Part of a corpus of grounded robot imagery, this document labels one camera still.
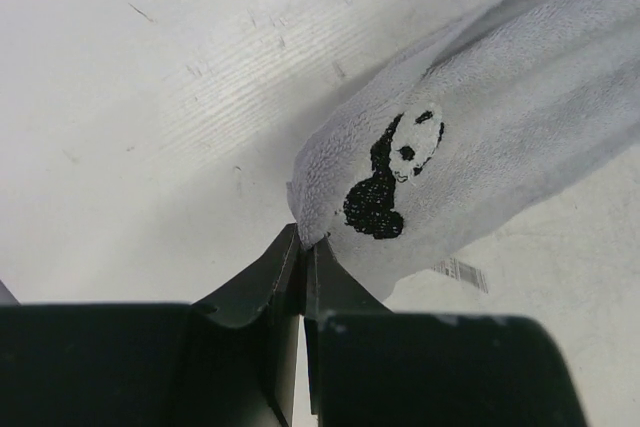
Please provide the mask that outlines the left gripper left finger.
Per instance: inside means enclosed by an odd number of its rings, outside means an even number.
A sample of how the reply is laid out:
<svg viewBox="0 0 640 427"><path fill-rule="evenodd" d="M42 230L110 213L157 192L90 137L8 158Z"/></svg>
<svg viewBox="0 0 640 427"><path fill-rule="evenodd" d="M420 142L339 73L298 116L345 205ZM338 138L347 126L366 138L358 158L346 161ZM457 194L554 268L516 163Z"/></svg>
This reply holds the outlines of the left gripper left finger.
<svg viewBox="0 0 640 427"><path fill-rule="evenodd" d="M300 241L192 303L7 306L5 426L288 426Z"/></svg>

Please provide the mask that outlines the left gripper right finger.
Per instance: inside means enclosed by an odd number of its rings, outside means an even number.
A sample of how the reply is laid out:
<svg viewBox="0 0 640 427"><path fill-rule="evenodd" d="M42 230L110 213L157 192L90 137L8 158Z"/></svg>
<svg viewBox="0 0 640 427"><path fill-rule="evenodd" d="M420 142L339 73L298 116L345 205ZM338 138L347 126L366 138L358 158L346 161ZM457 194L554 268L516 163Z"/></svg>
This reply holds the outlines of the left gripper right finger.
<svg viewBox="0 0 640 427"><path fill-rule="evenodd" d="M553 338L521 316L395 313L306 255L309 394L322 426L583 426Z"/></svg>

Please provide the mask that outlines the grey towel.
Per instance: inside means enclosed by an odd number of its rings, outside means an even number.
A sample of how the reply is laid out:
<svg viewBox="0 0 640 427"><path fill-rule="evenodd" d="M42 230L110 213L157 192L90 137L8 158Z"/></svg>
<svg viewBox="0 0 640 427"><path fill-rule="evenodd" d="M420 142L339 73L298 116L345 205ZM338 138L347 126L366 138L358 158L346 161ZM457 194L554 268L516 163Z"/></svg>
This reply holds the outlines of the grey towel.
<svg viewBox="0 0 640 427"><path fill-rule="evenodd" d="M333 112L288 203L386 298L638 139L639 0L488 0Z"/></svg>

